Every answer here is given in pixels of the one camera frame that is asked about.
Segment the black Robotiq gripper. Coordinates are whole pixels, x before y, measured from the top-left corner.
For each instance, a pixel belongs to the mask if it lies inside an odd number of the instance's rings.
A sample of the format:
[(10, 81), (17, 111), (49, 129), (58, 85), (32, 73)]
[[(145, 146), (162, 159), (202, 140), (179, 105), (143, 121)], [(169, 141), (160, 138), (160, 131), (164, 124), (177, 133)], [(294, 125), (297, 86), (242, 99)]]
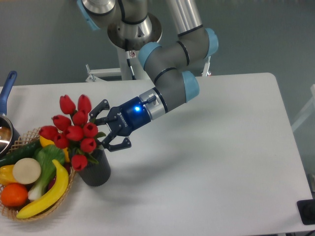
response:
[(110, 131), (103, 140), (98, 140), (98, 145), (108, 151), (119, 151), (131, 148), (129, 135), (136, 129), (151, 122), (150, 115), (143, 106), (139, 97), (135, 97), (118, 107), (112, 107), (106, 99), (103, 99), (90, 113), (89, 122), (95, 125), (104, 124), (101, 119), (96, 117), (102, 112), (110, 110), (108, 126)]

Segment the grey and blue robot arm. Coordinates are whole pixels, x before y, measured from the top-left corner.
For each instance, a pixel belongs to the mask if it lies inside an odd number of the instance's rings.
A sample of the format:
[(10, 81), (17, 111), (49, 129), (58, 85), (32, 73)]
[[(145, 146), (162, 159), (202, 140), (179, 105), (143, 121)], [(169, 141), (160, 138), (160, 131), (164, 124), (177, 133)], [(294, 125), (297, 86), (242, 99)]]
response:
[(97, 144), (109, 151), (131, 146), (136, 129), (189, 102), (199, 94), (195, 76), (182, 68), (210, 57), (218, 49), (214, 31), (203, 27), (193, 0), (169, 0), (178, 41), (162, 47), (159, 20), (145, 0), (79, 0), (82, 15), (93, 29), (107, 28), (111, 42), (126, 53), (136, 51), (140, 66), (154, 87), (117, 107), (102, 101), (92, 112), (96, 125), (109, 134)]

